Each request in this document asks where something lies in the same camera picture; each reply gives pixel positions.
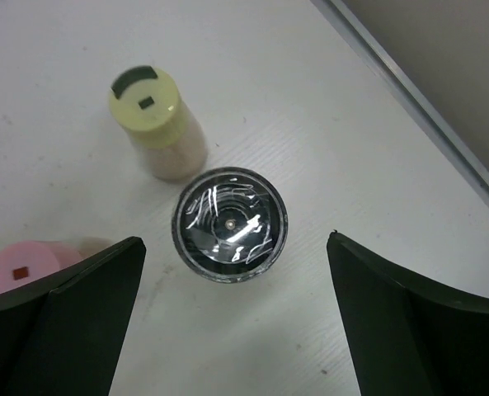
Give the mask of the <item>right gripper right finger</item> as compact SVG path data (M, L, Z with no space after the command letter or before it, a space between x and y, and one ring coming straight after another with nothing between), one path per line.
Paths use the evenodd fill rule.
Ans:
M363 395L489 395L489 297L399 266L334 231L327 256Z

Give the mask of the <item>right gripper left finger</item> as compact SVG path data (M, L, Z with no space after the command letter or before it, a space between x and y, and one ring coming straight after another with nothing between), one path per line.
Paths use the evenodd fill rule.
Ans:
M107 395L146 247L129 237L0 295L0 395Z

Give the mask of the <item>pink cap spice bottle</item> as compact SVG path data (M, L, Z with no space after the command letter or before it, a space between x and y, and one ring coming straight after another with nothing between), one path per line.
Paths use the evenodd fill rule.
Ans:
M113 244L96 237L10 244L0 251L0 294L62 271Z

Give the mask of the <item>clear dome cap grinder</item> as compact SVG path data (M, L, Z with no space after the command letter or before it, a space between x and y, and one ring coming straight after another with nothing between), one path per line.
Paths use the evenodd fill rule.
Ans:
M284 249L288 212L265 177L219 167L193 178L172 215L172 241L197 275L237 284L267 272Z

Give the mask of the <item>yellow cap spice bottle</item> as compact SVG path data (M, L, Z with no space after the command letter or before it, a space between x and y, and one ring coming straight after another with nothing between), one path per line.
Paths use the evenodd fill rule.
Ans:
M150 65L125 70L110 86L108 107L156 178L179 181L205 165L204 132L165 71Z

